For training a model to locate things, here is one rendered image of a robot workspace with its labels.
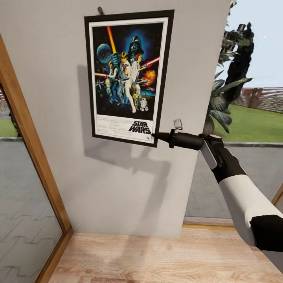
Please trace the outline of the poster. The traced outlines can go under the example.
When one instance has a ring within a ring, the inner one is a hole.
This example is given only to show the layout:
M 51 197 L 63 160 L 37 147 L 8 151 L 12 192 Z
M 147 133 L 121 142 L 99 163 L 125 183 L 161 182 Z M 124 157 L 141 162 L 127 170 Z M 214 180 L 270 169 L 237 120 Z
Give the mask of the poster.
M 84 17 L 94 138 L 157 148 L 174 14 Z

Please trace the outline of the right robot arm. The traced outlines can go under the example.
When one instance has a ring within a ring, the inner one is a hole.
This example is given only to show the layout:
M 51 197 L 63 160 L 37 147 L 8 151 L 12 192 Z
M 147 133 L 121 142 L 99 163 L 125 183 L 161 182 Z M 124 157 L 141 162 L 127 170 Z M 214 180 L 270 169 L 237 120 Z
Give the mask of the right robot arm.
M 249 246 L 255 246 L 283 273 L 283 214 L 261 193 L 227 148 L 215 135 L 184 132 L 181 119 L 176 129 L 152 136 L 170 148 L 200 150 L 221 188 L 236 231 Z

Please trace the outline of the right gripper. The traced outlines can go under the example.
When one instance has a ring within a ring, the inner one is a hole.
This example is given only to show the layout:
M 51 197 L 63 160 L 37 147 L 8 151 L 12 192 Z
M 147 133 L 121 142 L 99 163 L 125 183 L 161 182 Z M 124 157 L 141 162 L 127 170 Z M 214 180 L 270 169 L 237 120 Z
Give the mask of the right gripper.
M 171 129 L 171 132 L 169 134 L 167 133 L 152 133 L 152 136 L 155 138 L 158 138 L 160 140 L 166 141 L 169 143 L 170 148 L 174 148 L 174 146 L 177 147 L 183 147 L 183 148 L 189 148 L 192 141 L 192 134 L 189 133 L 174 133 L 174 129 Z

